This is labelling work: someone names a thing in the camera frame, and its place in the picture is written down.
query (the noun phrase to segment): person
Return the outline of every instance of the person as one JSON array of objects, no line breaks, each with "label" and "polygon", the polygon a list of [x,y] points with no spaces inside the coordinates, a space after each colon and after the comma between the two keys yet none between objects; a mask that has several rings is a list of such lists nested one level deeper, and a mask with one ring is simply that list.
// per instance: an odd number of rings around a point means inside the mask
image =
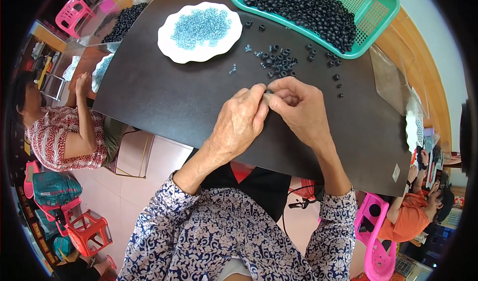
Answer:
[{"label": "person", "polygon": [[[274,94],[257,84],[224,103],[211,136],[140,213],[118,280],[350,278],[357,204],[330,134],[322,92],[293,77],[268,88]],[[221,175],[261,133],[269,107],[312,149],[324,175],[322,220],[305,255],[276,224],[285,201],[268,198],[278,195],[273,181],[261,181],[270,174],[253,171],[254,182],[242,190]]]},{"label": "person", "polygon": [[108,268],[116,270],[116,264],[110,255],[106,260],[88,267],[92,256],[80,255],[76,261],[57,266],[52,273],[54,280],[59,281],[98,281]]},{"label": "person", "polygon": [[91,76],[87,72],[72,81],[64,106],[42,107],[34,74],[18,74],[12,101],[17,122],[41,164],[53,171],[97,169],[114,159],[127,125],[87,107]]},{"label": "person", "polygon": [[[428,153],[421,151],[425,166]],[[420,172],[413,165],[408,172],[408,182],[402,197],[396,197],[390,204],[387,216],[379,230],[378,238],[394,242],[406,242],[418,236],[431,222],[442,222],[450,213],[455,197],[448,188],[439,190],[440,181],[433,183],[428,201],[421,190],[426,170]],[[409,193],[408,184],[412,184]]]}]

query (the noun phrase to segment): dark hair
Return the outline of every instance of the dark hair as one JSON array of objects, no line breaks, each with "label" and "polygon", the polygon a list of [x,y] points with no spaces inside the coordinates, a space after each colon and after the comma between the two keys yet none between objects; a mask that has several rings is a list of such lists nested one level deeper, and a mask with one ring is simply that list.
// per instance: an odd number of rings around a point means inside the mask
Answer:
[{"label": "dark hair", "polygon": [[448,217],[453,205],[455,204],[455,195],[447,187],[442,189],[440,198],[442,199],[443,207],[437,210],[435,217],[433,218],[433,220],[437,222],[443,222],[443,220]]},{"label": "dark hair", "polygon": [[36,78],[36,73],[32,71],[21,71],[13,82],[13,95],[10,99],[10,111],[13,120],[23,124],[23,117],[18,111],[25,108],[25,92],[28,83],[33,82]]}]

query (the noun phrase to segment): green plastic basket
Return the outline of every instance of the green plastic basket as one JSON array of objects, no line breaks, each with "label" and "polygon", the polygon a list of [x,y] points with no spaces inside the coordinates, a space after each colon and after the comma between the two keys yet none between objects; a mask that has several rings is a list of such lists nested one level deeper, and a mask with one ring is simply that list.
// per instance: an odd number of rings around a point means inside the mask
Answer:
[{"label": "green plastic basket", "polygon": [[296,26],[294,22],[288,21],[275,13],[260,11],[255,7],[246,6],[243,0],[231,1],[244,11],[266,17],[307,36],[344,59],[356,59],[363,55],[400,10],[399,0],[340,0],[350,12],[355,14],[355,25],[357,26],[357,37],[352,46],[352,51],[341,54],[340,51],[334,48],[330,43],[321,39],[316,32]]}]

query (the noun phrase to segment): elderly woman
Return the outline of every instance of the elderly woman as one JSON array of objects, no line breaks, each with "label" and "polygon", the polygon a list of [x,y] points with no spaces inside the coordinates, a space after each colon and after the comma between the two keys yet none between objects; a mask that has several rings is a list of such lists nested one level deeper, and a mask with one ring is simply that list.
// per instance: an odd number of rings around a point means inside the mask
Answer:
[{"label": "elderly woman", "polygon": [[[224,103],[212,135],[141,212],[119,280],[350,278],[357,204],[330,135],[322,92],[292,77],[273,81],[269,90],[274,94],[264,93],[263,84],[244,88]],[[322,221],[305,255],[275,222],[283,199],[273,207],[264,203],[277,188],[273,182],[263,187],[260,177],[277,178],[273,173],[252,172],[262,193],[224,187],[225,168],[260,134],[269,107],[314,151],[324,175]]]}]

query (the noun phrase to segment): black tabletop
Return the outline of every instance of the black tabletop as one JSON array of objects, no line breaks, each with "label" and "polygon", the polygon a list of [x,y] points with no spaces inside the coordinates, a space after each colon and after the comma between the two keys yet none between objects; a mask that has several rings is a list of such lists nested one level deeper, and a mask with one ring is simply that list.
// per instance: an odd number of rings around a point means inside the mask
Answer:
[{"label": "black tabletop", "polygon": [[[224,3],[241,21],[254,22],[223,55],[204,63],[177,64],[157,46],[157,33],[166,18],[185,5],[208,1]],[[260,24],[266,31],[258,30]],[[306,60],[305,45],[319,51]],[[249,44],[252,52],[245,53]],[[137,19],[118,48],[104,76],[93,109],[129,125],[165,138],[200,147],[211,134],[224,102],[243,87],[268,84],[269,70],[260,66],[254,51],[269,45],[289,48],[299,63],[297,78],[324,93],[327,117],[338,155],[355,189],[401,196],[410,165],[405,120],[375,91],[370,54],[328,69],[326,50],[305,36],[273,21],[243,12],[230,0],[154,0]],[[229,74],[233,63],[237,71]],[[332,76],[339,74],[335,82]],[[270,112],[263,132],[237,158],[296,177],[323,182],[312,151],[290,131],[281,117]],[[395,166],[401,173],[392,178]]]}]

